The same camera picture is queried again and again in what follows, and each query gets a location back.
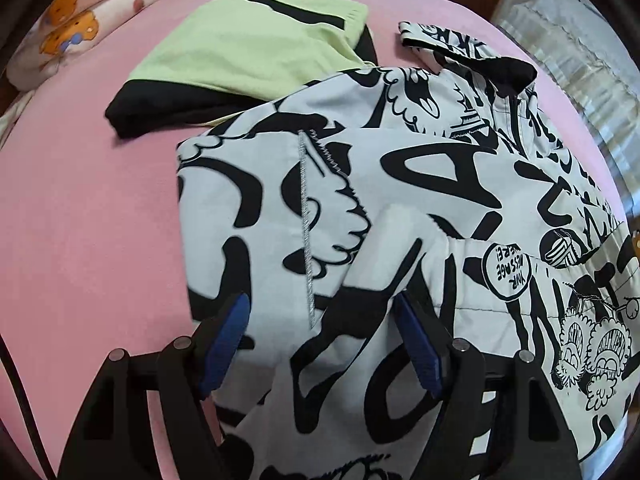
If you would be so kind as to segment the white black graffiti print jacket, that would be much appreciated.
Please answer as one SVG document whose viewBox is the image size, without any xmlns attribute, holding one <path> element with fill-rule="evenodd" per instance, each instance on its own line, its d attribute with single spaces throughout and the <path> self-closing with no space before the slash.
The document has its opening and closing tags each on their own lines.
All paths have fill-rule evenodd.
<svg viewBox="0 0 640 480">
<path fill-rule="evenodd" d="M 541 111 L 536 70 L 399 24 L 418 67 L 343 70 L 177 148 L 191 313 L 250 300 L 215 398 L 230 479 L 405 479 L 435 428 L 393 304 L 481 352 L 528 351 L 582 478 L 639 385 L 625 223 Z"/>
</svg>

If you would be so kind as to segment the pink bed sheet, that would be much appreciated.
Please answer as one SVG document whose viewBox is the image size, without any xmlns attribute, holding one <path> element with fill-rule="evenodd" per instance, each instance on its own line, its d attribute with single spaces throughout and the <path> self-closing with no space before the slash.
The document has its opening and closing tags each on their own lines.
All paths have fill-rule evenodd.
<svg viewBox="0 0 640 480">
<path fill-rule="evenodd" d="M 160 352 L 202 322 L 186 286 L 177 148 L 246 110 L 130 140 L 116 136 L 105 110 L 153 48 L 209 1 L 158 0 L 106 36 L 36 91 L 1 153 L 1 393 L 21 398 L 40 451 L 58 468 L 108 355 Z M 539 108 L 601 190 L 603 166 L 588 162 L 596 149 L 570 134 L 572 108 L 484 18 L 447 0 L 354 1 L 369 9 L 378 62 L 367 67 L 421 65 L 400 42 L 402 22 L 461 32 L 533 66 Z M 618 195 L 601 192 L 625 223 Z M 157 392 L 148 405 L 159 479 L 182 479 Z"/>
</svg>

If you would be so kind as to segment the lace covered furniture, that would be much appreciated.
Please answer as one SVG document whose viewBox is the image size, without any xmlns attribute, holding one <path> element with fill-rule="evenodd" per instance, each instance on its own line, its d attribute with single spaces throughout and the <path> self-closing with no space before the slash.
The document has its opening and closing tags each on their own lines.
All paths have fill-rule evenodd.
<svg viewBox="0 0 640 480">
<path fill-rule="evenodd" d="M 580 0 L 514 4 L 498 25 L 578 106 L 628 186 L 639 179 L 639 69 Z"/>
</svg>

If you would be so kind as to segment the green black folded garment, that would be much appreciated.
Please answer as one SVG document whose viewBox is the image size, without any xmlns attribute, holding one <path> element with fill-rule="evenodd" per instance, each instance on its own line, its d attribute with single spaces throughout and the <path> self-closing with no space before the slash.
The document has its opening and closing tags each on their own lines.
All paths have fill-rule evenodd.
<svg viewBox="0 0 640 480">
<path fill-rule="evenodd" d="M 354 0 L 212 0 L 134 68 L 107 105 L 116 136 L 204 125 L 378 62 Z"/>
</svg>

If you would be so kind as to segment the pink bear print quilt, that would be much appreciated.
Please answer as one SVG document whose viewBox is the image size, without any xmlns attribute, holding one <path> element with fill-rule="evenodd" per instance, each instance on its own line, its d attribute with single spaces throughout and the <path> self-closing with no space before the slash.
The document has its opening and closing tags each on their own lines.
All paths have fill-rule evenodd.
<svg viewBox="0 0 640 480">
<path fill-rule="evenodd" d="M 9 60 L 9 82 L 23 92 L 34 90 L 157 1 L 53 0 Z"/>
</svg>

